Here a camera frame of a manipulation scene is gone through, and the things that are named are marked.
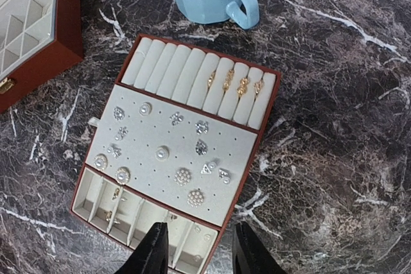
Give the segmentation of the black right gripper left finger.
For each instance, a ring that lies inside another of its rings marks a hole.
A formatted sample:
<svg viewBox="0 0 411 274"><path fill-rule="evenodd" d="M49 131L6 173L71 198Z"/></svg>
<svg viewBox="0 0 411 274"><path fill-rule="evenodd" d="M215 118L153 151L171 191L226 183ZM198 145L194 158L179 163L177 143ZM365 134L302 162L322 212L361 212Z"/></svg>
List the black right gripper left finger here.
<svg viewBox="0 0 411 274"><path fill-rule="evenodd" d="M115 274L167 274L168 257L168 225L154 223Z"/></svg>

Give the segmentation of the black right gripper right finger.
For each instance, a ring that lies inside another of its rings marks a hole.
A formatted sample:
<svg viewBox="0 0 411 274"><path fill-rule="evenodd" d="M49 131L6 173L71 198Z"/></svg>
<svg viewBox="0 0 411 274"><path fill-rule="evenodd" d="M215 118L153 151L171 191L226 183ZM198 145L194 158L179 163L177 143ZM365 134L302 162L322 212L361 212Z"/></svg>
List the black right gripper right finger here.
<svg viewBox="0 0 411 274"><path fill-rule="evenodd" d="M247 222L235 225L232 267L234 274L286 274Z"/></svg>

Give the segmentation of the red jewelry display tray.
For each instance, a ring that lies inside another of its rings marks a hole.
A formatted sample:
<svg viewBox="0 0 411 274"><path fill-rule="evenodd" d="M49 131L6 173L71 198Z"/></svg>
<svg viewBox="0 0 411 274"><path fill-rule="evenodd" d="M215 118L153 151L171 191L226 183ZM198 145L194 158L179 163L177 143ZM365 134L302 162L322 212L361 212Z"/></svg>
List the red jewelry display tray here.
<svg viewBox="0 0 411 274"><path fill-rule="evenodd" d="M83 163L71 212L137 248L156 222L167 223L168 266L204 273L234 210L277 96L281 74L246 60L140 34L129 52ZM148 116L139 113L152 104ZM167 146L165 161L155 157ZM108 166L94 167L104 154ZM130 181L116 182L127 167ZM185 186L179 168L191 171ZM204 203L190 207L188 192Z"/></svg>

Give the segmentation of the red jewelry box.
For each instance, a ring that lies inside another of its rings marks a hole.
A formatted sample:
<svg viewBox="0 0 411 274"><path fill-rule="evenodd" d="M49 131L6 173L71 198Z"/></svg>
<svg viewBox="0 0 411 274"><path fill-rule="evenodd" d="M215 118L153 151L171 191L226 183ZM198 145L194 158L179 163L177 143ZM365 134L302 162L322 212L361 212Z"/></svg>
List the red jewelry box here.
<svg viewBox="0 0 411 274"><path fill-rule="evenodd" d="M1 0L1 111L83 60L80 0Z"/></svg>

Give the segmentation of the round crystal cluster earring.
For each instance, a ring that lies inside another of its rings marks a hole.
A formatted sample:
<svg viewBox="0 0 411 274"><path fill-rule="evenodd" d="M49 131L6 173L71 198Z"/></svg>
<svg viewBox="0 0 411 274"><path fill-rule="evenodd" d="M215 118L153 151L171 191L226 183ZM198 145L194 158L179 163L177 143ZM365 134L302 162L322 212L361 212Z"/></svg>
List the round crystal cluster earring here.
<svg viewBox="0 0 411 274"><path fill-rule="evenodd" d="M191 171L189 169L182 167L176 170L174 181L179 186L187 185L188 183L190 183L191 179L192 179L192 176L191 176Z"/></svg>

